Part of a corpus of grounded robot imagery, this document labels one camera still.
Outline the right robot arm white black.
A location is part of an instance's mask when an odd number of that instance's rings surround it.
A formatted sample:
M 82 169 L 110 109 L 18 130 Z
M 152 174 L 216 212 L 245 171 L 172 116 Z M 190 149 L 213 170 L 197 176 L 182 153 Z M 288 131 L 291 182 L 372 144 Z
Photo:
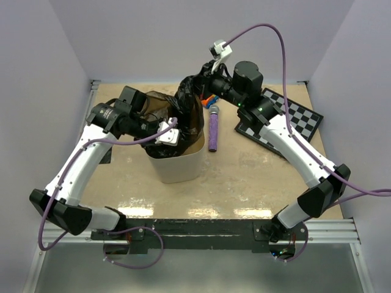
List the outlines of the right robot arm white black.
M 320 217 L 343 195 L 351 171 L 345 164 L 326 159 L 292 128 L 288 111 L 262 94 L 263 75 L 256 64 L 240 61 L 232 76 L 223 73 L 223 64 L 205 63 L 194 79 L 196 93 L 214 94 L 236 106 L 241 123 L 271 143 L 307 185 L 294 203 L 261 228 L 271 242 L 285 240 L 297 224 Z

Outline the black trash bag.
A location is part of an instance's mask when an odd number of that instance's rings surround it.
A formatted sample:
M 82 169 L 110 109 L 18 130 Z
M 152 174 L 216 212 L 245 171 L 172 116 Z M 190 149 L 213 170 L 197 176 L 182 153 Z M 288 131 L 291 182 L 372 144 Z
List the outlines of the black trash bag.
M 173 95 L 156 90 L 145 92 L 145 101 L 136 117 L 149 121 L 176 118 L 175 127 L 180 130 L 177 146 L 155 145 L 155 139 L 142 143 L 141 146 L 155 159 L 181 156 L 203 134 L 203 110 L 200 99 L 195 94 L 195 77 L 185 77 Z

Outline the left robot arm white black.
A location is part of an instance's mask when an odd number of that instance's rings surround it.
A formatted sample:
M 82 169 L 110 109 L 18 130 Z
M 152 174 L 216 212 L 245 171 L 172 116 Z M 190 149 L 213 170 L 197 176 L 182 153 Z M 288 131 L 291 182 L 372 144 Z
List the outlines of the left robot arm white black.
M 121 144 L 121 136 L 134 137 L 136 144 L 173 147 L 178 144 L 177 119 L 148 121 L 143 117 L 146 107 L 147 95 L 126 86 L 114 103 L 99 103 L 92 108 L 65 165 L 45 188 L 34 189 L 29 196 L 43 220 L 74 236 L 86 229 L 105 230 L 112 239 L 121 239 L 126 234 L 121 213 L 111 208 L 82 206 L 81 198 L 104 155 L 113 145 Z

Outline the beige plastic trash bin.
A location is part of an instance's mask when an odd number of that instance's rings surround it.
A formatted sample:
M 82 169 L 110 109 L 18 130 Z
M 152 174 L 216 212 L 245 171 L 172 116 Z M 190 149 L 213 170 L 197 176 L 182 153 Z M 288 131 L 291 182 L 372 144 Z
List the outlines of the beige plastic trash bin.
M 164 159 L 148 159 L 164 184 L 182 183 L 200 176 L 205 161 L 205 135 L 202 134 L 195 144 L 190 146 L 181 156 Z

